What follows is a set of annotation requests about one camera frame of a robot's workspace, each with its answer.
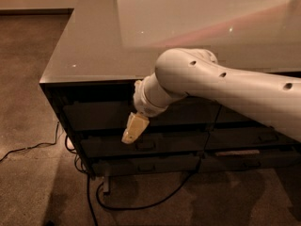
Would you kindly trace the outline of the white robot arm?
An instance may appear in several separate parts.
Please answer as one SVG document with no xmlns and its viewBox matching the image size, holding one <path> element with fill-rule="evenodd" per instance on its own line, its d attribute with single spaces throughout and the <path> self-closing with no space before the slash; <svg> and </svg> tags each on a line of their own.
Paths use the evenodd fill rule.
<svg viewBox="0 0 301 226">
<path fill-rule="evenodd" d="M 163 52 L 154 73 L 135 82 L 134 106 L 122 141 L 135 142 L 150 119 L 187 96 L 228 107 L 281 134 L 301 141 L 301 79 L 230 69 L 204 49 Z"/>
</svg>

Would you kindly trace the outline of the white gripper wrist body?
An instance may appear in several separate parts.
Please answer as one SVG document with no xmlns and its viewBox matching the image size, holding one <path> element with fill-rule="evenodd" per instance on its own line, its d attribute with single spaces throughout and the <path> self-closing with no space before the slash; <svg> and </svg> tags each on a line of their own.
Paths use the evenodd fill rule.
<svg viewBox="0 0 301 226">
<path fill-rule="evenodd" d="M 134 106 L 145 117 L 156 117 L 164 113 L 171 104 L 185 97 L 185 94 L 164 89 L 154 73 L 135 82 Z"/>
</svg>

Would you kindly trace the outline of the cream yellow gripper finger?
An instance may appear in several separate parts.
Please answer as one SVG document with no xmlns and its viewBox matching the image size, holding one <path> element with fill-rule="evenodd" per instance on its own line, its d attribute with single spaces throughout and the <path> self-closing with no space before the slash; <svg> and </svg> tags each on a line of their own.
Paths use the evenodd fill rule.
<svg viewBox="0 0 301 226">
<path fill-rule="evenodd" d="M 134 143 L 146 130 L 150 121 L 140 113 L 131 112 L 121 141 L 125 144 Z"/>
</svg>

